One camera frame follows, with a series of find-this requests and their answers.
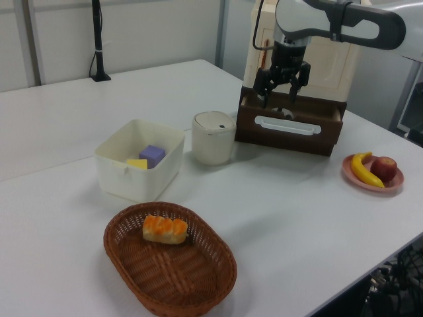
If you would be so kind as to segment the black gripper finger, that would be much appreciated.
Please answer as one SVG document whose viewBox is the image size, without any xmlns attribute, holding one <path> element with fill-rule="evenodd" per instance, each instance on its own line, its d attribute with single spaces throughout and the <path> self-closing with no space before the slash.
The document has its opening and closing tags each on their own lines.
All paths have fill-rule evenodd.
<svg viewBox="0 0 423 317">
<path fill-rule="evenodd" d="M 260 86 L 257 91 L 257 97 L 260 101 L 260 107 L 265 109 L 268 103 L 269 90 L 266 86 Z"/>
<path fill-rule="evenodd" d="M 289 101 L 295 102 L 297 98 L 297 93 L 301 90 L 302 87 L 307 85 L 307 82 L 300 80 L 291 80 L 290 81 L 290 90 L 289 90 Z"/>
</svg>

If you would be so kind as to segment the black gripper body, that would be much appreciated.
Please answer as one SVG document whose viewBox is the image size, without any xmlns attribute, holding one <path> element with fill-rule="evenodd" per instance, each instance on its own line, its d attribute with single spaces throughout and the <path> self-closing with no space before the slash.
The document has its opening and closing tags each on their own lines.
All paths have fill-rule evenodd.
<svg viewBox="0 0 423 317">
<path fill-rule="evenodd" d="M 271 93 L 280 85 L 290 84 L 291 80 L 305 81 L 308 85 L 311 66 L 303 60 L 306 47 L 275 41 L 271 65 L 268 69 L 258 69 L 253 90 L 257 93 L 260 86 L 266 86 Z"/>
</svg>

